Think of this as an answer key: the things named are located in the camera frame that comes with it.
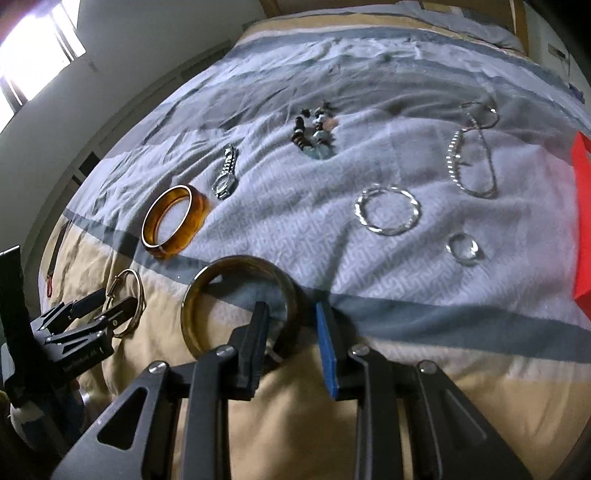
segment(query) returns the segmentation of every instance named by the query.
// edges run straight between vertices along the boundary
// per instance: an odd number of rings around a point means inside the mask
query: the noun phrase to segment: red box
[[[571,151],[579,198],[579,259],[574,300],[591,319],[591,140],[578,132]]]

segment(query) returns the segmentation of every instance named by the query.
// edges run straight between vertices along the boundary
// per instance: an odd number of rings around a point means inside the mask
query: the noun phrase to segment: silver chain necklace
[[[488,125],[480,125],[478,123],[478,121],[474,118],[474,116],[470,112],[467,111],[466,108],[470,105],[484,105],[485,107],[487,107],[489,109],[489,111],[491,113],[494,113],[495,119]],[[495,169],[492,164],[491,151],[488,148],[488,144],[486,143],[484,135],[482,134],[482,130],[494,127],[500,119],[499,114],[497,113],[496,109],[490,108],[488,105],[486,105],[485,103],[482,103],[482,102],[465,102],[460,105],[460,109],[466,114],[466,116],[470,120],[470,123],[472,124],[472,126],[467,127],[467,128],[462,128],[461,130],[458,130],[453,134],[452,141],[450,142],[450,144],[447,148],[447,154],[446,154],[447,169],[449,171],[449,176],[453,180],[453,183],[455,183],[461,191],[466,192],[468,195],[472,195],[473,197],[483,198],[483,199],[495,198],[497,195]],[[491,188],[485,192],[477,192],[475,190],[471,190],[462,183],[462,175],[460,172],[460,166],[462,164],[464,164],[464,165],[466,165],[466,164],[462,163],[460,161],[460,159],[462,157],[462,155],[460,154],[460,150],[462,149],[462,145],[465,140],[465,134],[471,130],[478,131],[478,137],[480,139],[480,143],[482,144],[482,148],[485,152],[485,157],[488,162],[489,171],[491,172],[491,184],[492,185],[491,185]]]

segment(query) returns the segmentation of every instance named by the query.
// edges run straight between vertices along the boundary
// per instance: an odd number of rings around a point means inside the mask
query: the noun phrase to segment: brown bangle
[[[156,233],[162,218],[170,207],[185,198],[189,199],[189,208],[187,208],[183,221],[168,239],[158,244]],[[152,204],[144,219],[142,243],[145,249],[157,258],[178,254],[202,227],[203,221],[209,213],[207,206],[207,197],[191,185],[178,185],[166,190]]]
[[[296,289],[291,278],[267,260],[249,255],[235,255],[216,260],[201,270],[189,285],[181,308],[181,331],[187,348],[198,358],[212,347],[199,334],[199,323],[196,321],[196,303],[202,290],[219,275],[235,270],[254,271],[275,280],[279,284],[285,300],[285,323],[277,340],[267,347],[265,355],[265,371],[272,370],[290,356],[297,340],[300,328],[298,322],[298,301]]]

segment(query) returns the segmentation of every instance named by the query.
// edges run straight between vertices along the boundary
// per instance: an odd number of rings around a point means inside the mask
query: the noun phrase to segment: wooden bed frame
[[[259,0],[267,18],[320,8],[359,7],[362,5],[395,4],[399,0]],[[511,30],[521,41],[526,54],[530,42],[525,21],[523,0],[432,0],[431,3],[449,7],[470,8],[493,18]]]

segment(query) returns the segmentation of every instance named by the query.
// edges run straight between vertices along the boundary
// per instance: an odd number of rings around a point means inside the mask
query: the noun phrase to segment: bedspread
[[[78,190],[41,265],[45,306],[108,286],[124,268],[142,277],[147,307],[138,330],[113,340],[115,354],[81,377],[83,388],[105,406],[151,361],[191,361],[179,319],[187,285],[217,258],[256,255],[289,273],[310,304],[329,299],[389,359],[437,361],[535,478],[548,478],[591,413],[591,322],[571,299],[577,207],[569,156],[591,118],[516,45],[466,25],[452,30],[382,7],[264,21],[134,127]],[[334,154],[317,160],[290,137],[300,110],[323,100],[339,124]],[[447,146],[469,125],[463,102],[499,113],[482,131],[496,199],[466,195],[449,177]],[[466,134],[463,152],[475,163],[477,140]],[[211,186],[227,143],[239,149],[239,183],[219,202]],[[142,221],[180,183],[207,195],[212,209],[180,255],[157,260],[139,240]],[[372,183],[411,191],[422,205],[417,226],[395,237],[364,228],[353,203]],[[380,197],[370,213],[400,221],[405,204],[397,202]],[[66,222],[48,299],[48,264]],[[461,231],[483,250],[474,267],[446,252],[448,236]],[[200,321],[214,345],[248,321],[257,299],[283,315],[272,289],[236,285],[213,286],[203,298]],[[311,323],[312,309],[304,315]],[[330,400],[317,346],[304,337],[253,401],[230,405],[238,480],[352,477],[355,405]]]

